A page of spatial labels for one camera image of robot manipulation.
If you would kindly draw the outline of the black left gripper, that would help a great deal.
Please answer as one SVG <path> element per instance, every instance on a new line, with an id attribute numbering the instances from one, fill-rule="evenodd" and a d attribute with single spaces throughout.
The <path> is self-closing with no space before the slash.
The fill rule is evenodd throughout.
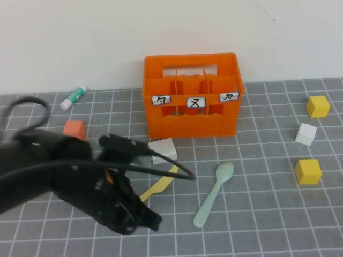
<path id="1" fill-rule="evenodd" d="M 55 170 L 53 191 L 101 225 L 122 235 L 130 235 L 139 227 L 158 231 L 162 222 L 162 217 L 134 193 L 125 170 L 112 176 L 102 167 L 83 165 L 75 170 L 63 166 Z"/>

